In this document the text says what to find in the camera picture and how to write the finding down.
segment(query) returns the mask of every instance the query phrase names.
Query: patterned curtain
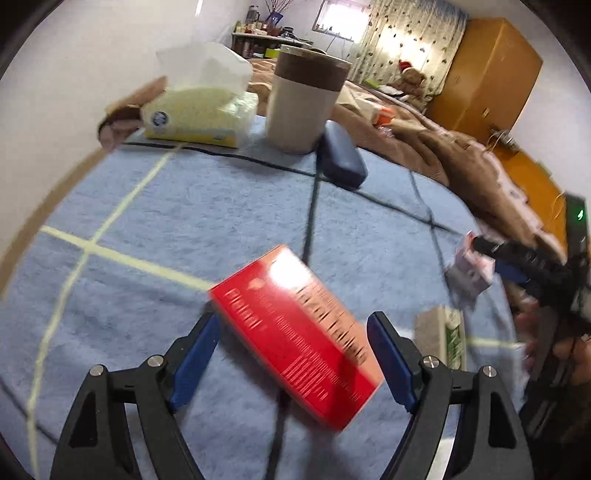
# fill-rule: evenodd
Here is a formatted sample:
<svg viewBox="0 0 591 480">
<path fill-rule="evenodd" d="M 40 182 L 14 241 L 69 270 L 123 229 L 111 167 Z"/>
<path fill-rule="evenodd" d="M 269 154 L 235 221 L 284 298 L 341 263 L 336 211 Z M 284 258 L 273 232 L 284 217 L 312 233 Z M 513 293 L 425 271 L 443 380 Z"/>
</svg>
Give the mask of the patterned curtain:
<svg viewBox="0 0 591 480">
<path fill-rule="evenodd" d="M 348 55 L 350 80 L 390 83 L 400 77 L 398 61 L 409 61 L 427 76 L 426 95 L 438 95 L 467 19 L 444 0 L 376 0 L 363 38 Z"/>
</svg>

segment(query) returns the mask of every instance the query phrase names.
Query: cup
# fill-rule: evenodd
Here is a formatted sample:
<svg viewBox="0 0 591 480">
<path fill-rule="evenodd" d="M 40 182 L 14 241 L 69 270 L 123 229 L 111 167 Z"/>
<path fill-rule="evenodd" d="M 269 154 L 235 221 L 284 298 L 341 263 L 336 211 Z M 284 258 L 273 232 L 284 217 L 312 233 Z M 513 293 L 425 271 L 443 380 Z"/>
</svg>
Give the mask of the cup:
<svg viewBox="0 0 591 480">
<path fill-rule="evenodd" d="M 267 107 L 267 141 L 286 153 L 311 152 L 350 68 L 348 61 L 282 45 Z"/>
</svg>

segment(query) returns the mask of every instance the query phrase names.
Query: plastic bag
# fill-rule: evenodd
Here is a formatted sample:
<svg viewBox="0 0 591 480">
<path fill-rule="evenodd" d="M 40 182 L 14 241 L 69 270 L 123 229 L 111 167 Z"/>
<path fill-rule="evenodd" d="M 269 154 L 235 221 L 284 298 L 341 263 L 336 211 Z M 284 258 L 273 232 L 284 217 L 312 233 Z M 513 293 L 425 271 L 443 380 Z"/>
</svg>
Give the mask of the plastic bag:
<svg viewBox="0 0 591 480">
<path fill-rule="evenodd" d="M 157 54 L 166 91 L 142 107 L 146 136 L 237 148 L 251 129 L 258 96 L 246 92 L 252 65 L 219 43 Z"/>
</svg>

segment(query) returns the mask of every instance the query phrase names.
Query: screw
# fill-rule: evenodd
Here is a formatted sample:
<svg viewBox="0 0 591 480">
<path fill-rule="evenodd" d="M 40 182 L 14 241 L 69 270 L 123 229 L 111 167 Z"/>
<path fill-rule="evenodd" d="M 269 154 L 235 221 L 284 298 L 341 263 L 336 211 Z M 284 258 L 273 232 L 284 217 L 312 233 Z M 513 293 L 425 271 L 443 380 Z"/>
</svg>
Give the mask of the screw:
<svg viewBox="0 0 591 480">
<path fill-rule="evenodd" d="M 423 365 L 427 368 L 437 368 L 439 367 L 439 359 L 436 356 L 427 355 L 423 358 Z"/>
<path fill-rule="evenodd" d="M 95 365 L 93 367 L 90 367 L 90 370 L 88 370 L 88 373 L 92 377 L 100 377 L 104 371 L 105 371 L 105 367 L 103 367 L 102 365 Z"/>
<path fill-rule="evenodd" d="M 148 358 L 148 365 L 151 367 L 159 367 L 164 363 L 164 357 L 162 355 L 152 355 Z"/>
<path fill-rule="evenodd" d="M 482 367 L 482 371 L 489 378 L 496 377 L 496 368 L 495 367 L 491 367 L 490 365 L 487 365 L 486 367 Z"/>
</svg>

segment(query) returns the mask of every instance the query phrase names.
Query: white wall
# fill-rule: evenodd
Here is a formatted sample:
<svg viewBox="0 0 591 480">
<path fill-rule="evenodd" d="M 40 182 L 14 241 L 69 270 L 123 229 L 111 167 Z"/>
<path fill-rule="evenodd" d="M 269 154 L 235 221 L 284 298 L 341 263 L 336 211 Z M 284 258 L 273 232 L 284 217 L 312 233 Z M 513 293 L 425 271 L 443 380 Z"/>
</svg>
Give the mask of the white wall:
<svg viewBox="0 0 591 480">
<path fill-rule="evenodd" d="M 544 60 L 512 133 L 564 190 L 591 201 L 591 93 L 552 32 L 519 0 L 448 0 L 471 17 L 505 17 Z"/>
<path fill-rule="evenodd" d="M 290 5 L 282 12 L 284 17 L 281 19 L 279 27 L 294 27 L 294 34 L 298 38 L 311 40 L 316 48 L 324 51 L 327 51 L 330 46 L 327 51 L 330 55 L 346 60 L 352 42 L 312 31 L 321 5 L 322 0 L 294 0 L 293 5 Z M 262 7 L 259 6 L 259 11 L 261 12 L 261 18 L 267 17 L 267 8 L 264 3 Z"/>
<path fill-rule="evenodd" d="M 104 107 L 159 75 L 155 52 L 225 40 L 248 0 L 65 0 L 0 80 L 0 256 L 49 190 L 97 146 Z"/>
</svg>

